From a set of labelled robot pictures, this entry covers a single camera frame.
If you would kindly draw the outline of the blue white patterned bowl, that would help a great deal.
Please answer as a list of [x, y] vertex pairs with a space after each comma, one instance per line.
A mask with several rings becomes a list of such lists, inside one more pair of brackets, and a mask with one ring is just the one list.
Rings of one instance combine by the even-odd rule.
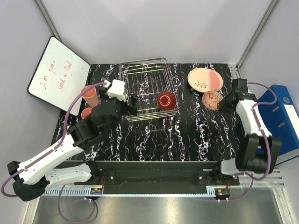
[[209, 110], [217, 111], [219, 103], [223, 100], [223, 96], [217, 91], [207, 91], [202, 96], [203, 105]]

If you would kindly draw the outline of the light pink plastic cup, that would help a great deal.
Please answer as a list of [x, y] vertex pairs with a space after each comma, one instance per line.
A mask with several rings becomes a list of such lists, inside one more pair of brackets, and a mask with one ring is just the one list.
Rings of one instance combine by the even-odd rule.
[[99, 98], [95, 87], [91, 88], [90, 85], [85, 86], [81, 90], [81, 93], [83, 93], [82, 97], [90, 107], [94, 108], [99, 104]]

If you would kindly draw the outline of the salmon pink plastic cup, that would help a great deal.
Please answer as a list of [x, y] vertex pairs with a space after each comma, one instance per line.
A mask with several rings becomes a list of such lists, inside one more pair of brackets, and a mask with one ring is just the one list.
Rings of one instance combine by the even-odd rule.
[[91, 107], [85, 108], [85, 109], [81, 112], [81, 118], [82, 118], [82, 119], [85, 119], [89, 114], [91, 114], [92, 109], [93, 109], [93, 108], [91, 108]]

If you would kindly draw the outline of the metal wire dish rack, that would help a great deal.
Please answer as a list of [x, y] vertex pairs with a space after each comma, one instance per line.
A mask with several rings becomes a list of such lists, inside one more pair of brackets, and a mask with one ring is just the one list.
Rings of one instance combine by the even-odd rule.
[[[174, 116], [180, 108], [177, 90], [166, 58], [153, 58], [119, 64], [119, 77], [126, 83], [126, 100], [137, 100], [137, 115], [128, 121], [139, 121]], [[172, 109], [159, 108], [159, 94], [170, 92], [175, 97]]]

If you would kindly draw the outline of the pink rimmed ceramic plate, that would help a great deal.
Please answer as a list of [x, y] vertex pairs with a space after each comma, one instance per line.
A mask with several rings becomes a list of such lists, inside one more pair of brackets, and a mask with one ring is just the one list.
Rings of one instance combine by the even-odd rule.
[[219, 91], [223, 86], [220, 74], [212, 69], [195, 68], [187, 76], [188, 84], [196, 91]]

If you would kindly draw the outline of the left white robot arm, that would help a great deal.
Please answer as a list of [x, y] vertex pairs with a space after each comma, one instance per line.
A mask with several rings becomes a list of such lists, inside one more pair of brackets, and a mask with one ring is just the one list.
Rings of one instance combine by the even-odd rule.
[[[100, 181], [101, 173], [94, 162], [83, 164], [83, 169], [79, 170], [75, 167], [56, 169], [56, 166], [101, 142], [106, 132], [119, 124], [122, 116], [137, 115], [137, 96], [133, 95], [127, 101], [124, 86], [106, 88], [104, 85], [88, 86], [75, 97], [65, 115], [63, 135], [57, 142], [25, 162], [12, 161], [7, 165], [10, 176], [1, 186], [2, 195], [26, 202], [57, 185], [74, 182], [95, 185]], [[104, 101], [92, 108], [85, 119], [68, 128], [68, 117], [76, 102], [84, 93], [97, 87]]]

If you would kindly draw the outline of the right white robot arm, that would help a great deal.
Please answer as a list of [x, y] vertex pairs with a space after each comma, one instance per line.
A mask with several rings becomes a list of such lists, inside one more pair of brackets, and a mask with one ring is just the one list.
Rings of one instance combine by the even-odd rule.
[[257, 181], [265, 179], [273, 171], [280, 152], [281, 140], [272, 136], [258, 109], [260, 105], [275, 104], [278, 98], [271, 88], [253, 82], [266, 87], [274, 97], [271, 102], [258, 102], [255, 94], [249, 92], [248, 84], [246, 79], [233, 79], [231, 92], [219, 103], [225, 112], [238, 114], [245, 139], [235, 158], [222, 161], [220, 168], [212, 173], [213, 182], [218, 185], [227, 182], [229, 175], [245, 174]]

